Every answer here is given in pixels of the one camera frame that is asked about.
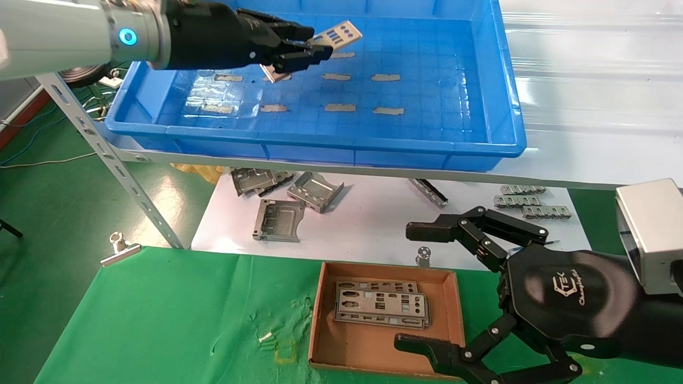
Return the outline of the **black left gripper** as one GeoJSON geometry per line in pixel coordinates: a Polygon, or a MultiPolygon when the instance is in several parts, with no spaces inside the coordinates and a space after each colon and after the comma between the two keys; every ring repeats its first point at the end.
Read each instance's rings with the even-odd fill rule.
{"type": "Polygon", "coordinates": [[[224,3],[168,1],[169,56],[166,69],[234,69],[264,64],[275,73],[307,70],[330,59],[333,48],[307,41],[313,27],[246,8],[237,12],[224,3]]]}

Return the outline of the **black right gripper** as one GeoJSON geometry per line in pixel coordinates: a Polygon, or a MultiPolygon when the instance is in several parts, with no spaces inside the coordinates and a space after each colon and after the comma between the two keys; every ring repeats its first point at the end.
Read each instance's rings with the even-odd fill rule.
{"type": "Polygon", "coordinates": [[[440,214],[431,223],[408,223],[408,240],[458,242],[490,271],[503,271],[503,303],[518,321],[503,314],[466,347],[398,333],[394,348],[423,355],[437,374],[467,383],[572,382],[583,369],[565,350],[680,369],[681,296],[646,294],[625,256],[539,246],[548,234],[483,206],[440,214]],[[528,247],[507,260],[507,251],[493,237],[528,247]],[[498,374],[483,358],[518,325],[517,336],[542,350],[549,362],[498,374]]]}

